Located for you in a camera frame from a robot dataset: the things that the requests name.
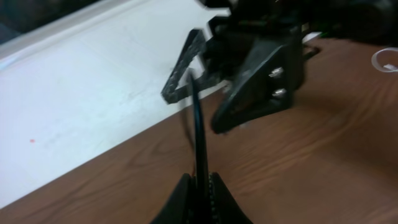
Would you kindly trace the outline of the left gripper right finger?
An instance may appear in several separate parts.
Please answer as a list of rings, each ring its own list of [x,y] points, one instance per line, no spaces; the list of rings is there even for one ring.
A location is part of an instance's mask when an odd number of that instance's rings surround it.
[[[215,224],[252,224],[241,210],[221,176],[209,175],[211,221]]]

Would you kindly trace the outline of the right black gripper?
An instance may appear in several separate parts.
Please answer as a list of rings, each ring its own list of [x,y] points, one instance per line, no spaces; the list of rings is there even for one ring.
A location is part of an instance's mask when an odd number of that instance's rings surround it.
[[[210,9],[227,8],[227,17],[216,16],[209,22],[213,35],[205,39],[202,29],[193,29],[167,79],[161,95],[166,103],[174,104],[190,95],[188,75],[194,58],[203,65],[197,78],[199,90],[206,90],[224,80],[238,76],[220,107],[211,119],[216,134],[225,133],[248,121],[267,116],[292,106],[294,77],[292,50],[288,45],[256,43],[258,38],[282,40],[296,37],[299,41],[308,34],[302,30],[316,19],[318,1],[266,0],[202,0]]]

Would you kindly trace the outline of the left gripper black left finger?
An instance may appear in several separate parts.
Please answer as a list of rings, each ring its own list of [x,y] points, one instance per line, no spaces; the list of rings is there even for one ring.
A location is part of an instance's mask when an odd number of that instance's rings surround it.
[[[193,178],[183,174],[169,199],[150,224],[187,224],[192,219],[192,202],[195,200]]]

